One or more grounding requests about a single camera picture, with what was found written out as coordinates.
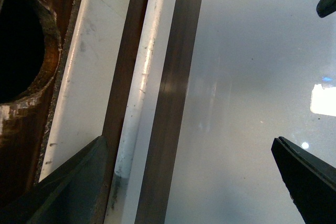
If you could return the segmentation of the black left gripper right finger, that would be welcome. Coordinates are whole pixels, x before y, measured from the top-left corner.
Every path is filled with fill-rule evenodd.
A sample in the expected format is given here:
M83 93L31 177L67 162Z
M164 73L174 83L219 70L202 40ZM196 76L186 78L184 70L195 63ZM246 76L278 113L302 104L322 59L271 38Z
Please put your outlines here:
M335 223L335 168L280 136L271 152L305 223Z

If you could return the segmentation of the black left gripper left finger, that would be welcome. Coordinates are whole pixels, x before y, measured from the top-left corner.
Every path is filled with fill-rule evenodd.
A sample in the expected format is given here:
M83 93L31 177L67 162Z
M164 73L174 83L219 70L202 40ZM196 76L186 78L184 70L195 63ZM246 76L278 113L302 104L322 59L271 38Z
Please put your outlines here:
M107 158L99 136L1 209L1 223L96 223Z

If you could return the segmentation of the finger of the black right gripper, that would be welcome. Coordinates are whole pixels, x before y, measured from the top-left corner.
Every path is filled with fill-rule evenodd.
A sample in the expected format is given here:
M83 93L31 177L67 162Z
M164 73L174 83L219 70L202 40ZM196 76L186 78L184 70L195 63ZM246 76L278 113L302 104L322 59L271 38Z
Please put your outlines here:
M320 0L316 7L316 12L320 18L325 18L335 12L336 0Z

